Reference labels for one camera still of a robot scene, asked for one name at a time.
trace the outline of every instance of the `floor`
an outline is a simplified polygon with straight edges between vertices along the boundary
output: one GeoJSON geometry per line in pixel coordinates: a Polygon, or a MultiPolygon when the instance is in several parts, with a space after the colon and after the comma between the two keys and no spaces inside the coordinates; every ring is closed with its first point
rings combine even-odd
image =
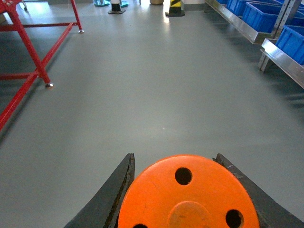
{"type": "MultiPolygon", "coordinates": [[[[221,153],[304,221],[304,94],[216,13],[167,18],[169,3],[122,15],[78,4],[74,28],[0,132],[0,227],[62,228],[127,153],[136,175],[166,156],[221,153]]],[[[28,3],[24,22],[74,21],[70,4],[28,3]]],[[[43,57],[62,32],[30,28],[43,57]]],[[[0,34],[1,73],[35,67],[0,34]]],[[[0,82],[0,111],[21,81],[0,82]]]]}

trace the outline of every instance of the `metal shelf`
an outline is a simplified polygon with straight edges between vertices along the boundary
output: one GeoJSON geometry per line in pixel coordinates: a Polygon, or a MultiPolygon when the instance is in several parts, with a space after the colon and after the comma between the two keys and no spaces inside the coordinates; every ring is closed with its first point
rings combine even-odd
{"type": "Polygon", "coordinates": [[[234,15],[222,4],[216,0],[205,0],[217,13],[219,13],[226,21],[232,24],[244,37],[246,37],[252,44],[262,44],[264,39],[272,38],[270,33],[257,32],[241,18],[234,15]]]}
{"type": "Polygon", "coordinates": [[[262,52],[269,59],[304,88],[304,66],[298,64],[268,39],[264,40],[262,47],[264,48],[262,52]]]}

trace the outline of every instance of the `blue storage bin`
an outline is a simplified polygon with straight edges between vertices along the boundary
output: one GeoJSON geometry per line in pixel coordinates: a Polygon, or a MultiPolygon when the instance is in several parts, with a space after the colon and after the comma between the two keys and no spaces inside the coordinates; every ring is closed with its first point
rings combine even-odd
{"type": "Polygon", "coordinates": [[[242,16],[246,7],[246,2],[251,3],[263,3],[263,4],[270,4],[270,5],[279,5],[282,4],[276,0],[228,0],[227,2],[227,9],[233,12],[236,16],[242,16]]]}
{"type": "MultiPolygon", "coordinates": [[[[271,33],[280,10],[281,6],[247,2],[242,20],[258,32],[271,33]]],[[[304,24],[304,14],[297,12],[290,24],[304,24]]]]}
{"type": "Polygon", "coordinates": [[[275,45],[300,65],[304,64],[304,27],[285,25],[275,45]]]}
{"type": "Polygon", "coordinates": [[[228,0],[217,0],[218,3],[227,5],[228,0]]]}

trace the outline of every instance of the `red metal frame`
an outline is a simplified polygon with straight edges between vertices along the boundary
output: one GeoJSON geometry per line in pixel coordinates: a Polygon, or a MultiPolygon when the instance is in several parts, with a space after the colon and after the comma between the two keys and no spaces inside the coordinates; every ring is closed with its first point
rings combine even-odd
{"type": "Polygon", "coordinates": [[[48,64],[48,62],[50,61],[50,59],[53,57],[53,55],[56,53],[59,46],[63,43],[63,41],[65,40],[65,38],[71,31],[72,27],[78,26],[79,30],[82,31],[75,0],[70,0],[70,1],[72,3],[76,22],[56,23],[56,24],[28,24],[28,25],[21,24],[18,13],[16,11],[16,5],[19,2],[21,2],[21,0],[1,0],[0,1],[0,13],[7,12],[10,19],[13,22],[12,25],[0,26],[0,32],[1,31],[17,31],[36,66],[36,69],[33,72],[0,75],[0,80],[26,79],[24,84],[21,86],[21,88],[18,90],[16,95],[11,100],[11,102],[8,104],[8,106],[5,108],[5,110],[1,113],[0,131],[2,130],[5,123],[10,118],[10,116],[13,114],[13,112],[17,108],[18,104],[21,102],[21,100],[23,99],[23,97],[25,96],[25,94],[27,93],[29,88],[32,86],[32,84],[34,83],[36,78],[41,77],[46,84],[50,83],[50,79],[45,70],[45,67],[48,64]],[[57,42],[53,45],[53,47],[49,50],[49,52],[46,54],[46,56],[41,61],[24,28],[54,27],[54,26],[67,26],[67,28],[61,34],[61,36],[58,38],[57,42]]]}

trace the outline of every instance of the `orange plate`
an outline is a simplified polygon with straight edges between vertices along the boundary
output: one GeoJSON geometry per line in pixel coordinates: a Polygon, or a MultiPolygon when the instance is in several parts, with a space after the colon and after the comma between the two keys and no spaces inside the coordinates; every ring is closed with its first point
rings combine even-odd
{"type": "Polygon", "coordinates": [[[132,183],[118,228],[258,228],[242,184],[221,165],[196,156],[159,160],[132,183]]]}

